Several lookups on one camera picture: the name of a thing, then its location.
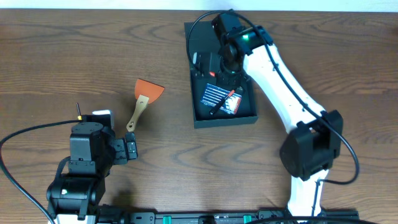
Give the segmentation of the black red small hammer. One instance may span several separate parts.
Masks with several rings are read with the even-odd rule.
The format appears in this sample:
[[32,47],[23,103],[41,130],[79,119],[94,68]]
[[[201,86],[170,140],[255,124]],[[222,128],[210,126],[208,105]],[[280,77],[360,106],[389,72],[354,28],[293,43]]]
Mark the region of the black red small hammer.
[[219,109],[224,105],[224,103],[226,102],[226,100],[228,98],[230,98],[234,93],[244,93],[245,90],[243,87],[239,86],[236,87],[235,89],[231,90],[222,100],[220,100],[210,111],[209,111],[209,115],[214,115],[216,114]]

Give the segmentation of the black yellow screwdriver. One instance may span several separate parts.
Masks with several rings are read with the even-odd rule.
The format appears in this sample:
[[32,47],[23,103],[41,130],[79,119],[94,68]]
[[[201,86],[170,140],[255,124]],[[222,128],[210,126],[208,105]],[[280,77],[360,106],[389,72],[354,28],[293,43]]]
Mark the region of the black yellow screwdriver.
[[81,110],[80,110],[80,105],[79,105],[79,103],[76,103],[76,110],[77,110],[77,113],[78,113],[77,119],[78,119],[79,121],[82,121],[83,118],[82,118],[82,115],[81,115]]

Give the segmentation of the orange scraper with tan handle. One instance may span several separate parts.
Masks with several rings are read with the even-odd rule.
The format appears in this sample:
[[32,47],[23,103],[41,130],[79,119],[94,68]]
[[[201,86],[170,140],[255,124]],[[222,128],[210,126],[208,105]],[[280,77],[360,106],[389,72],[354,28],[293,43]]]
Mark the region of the orange scraper with tan handle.
[[136,97],[136,106],[133,115],[126,125],[128,132],[134,132],[139,117],[147,106],[157,100],[163,94],[165,88],[154,83],[138,79],[135,84],[134,95]]

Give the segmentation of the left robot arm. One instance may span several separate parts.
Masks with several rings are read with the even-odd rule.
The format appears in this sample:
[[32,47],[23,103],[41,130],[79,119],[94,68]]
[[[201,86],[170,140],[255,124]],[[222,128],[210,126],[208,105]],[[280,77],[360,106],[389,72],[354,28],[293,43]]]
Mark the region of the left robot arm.
[[72,127],[70,156],[58,165],[47,189],[48,212],[54,223],[127,223],[122,212],[101,211],[105,178],[112,166],[137,159],[136,136],[127,132],[117,139],[112,127],[81,122]]

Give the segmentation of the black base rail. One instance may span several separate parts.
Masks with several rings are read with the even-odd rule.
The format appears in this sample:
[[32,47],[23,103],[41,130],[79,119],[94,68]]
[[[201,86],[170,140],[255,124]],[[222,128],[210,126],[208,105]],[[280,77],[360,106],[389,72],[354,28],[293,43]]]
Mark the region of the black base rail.
[[293,215],[286,209],[265,209],[257,212],[205,212],[205,213],[154,213],[129,212],[117,207],[102,206],[96,223],[109,224],[234,224],[262,219],[278,219],[277,223],[289,223]]

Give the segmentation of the dark green open box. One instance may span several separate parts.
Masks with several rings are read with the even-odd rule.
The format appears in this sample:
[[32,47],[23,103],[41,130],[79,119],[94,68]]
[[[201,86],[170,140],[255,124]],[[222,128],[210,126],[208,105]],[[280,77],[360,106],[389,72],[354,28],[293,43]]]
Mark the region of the dark green open box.
[[200,67],[196,72],[190,66],[195,128],[253,124],[258,119],[251,79],[226,73],[219,49],[211,23],[197,23],[189,43],[192,60]]

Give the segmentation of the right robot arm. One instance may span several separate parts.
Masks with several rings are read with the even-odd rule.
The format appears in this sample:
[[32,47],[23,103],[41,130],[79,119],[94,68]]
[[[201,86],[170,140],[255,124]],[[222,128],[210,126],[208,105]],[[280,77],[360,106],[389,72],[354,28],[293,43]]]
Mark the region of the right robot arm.
[[288,134],[280,149],[280,159],[292,176],[288,211],[295,217],[319,215],[323,184],[345,141],[343,118],[336,110],[326,112],[307,94],[263,27],[253,23],[244,27],[244,17],[234,11],[215,14],[211,25],[221,44],[222,71],[254,80]]

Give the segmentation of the blue precision screwdriver set case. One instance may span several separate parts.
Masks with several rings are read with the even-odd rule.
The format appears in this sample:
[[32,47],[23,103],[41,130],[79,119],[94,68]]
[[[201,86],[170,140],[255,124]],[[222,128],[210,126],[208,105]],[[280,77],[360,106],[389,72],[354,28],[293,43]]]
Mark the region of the blue precision screwdriver set case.
[[[225,90],[221,87],[207,84],[205,87],[204,94],[200,100],[206,106],[210,106],[211,109],[222,100],[231,90]],[[240,103],[242,101],[243,93],[234,93],[230,98],[226,100],[224,105],[219,109],[227,114],[236,114]]]

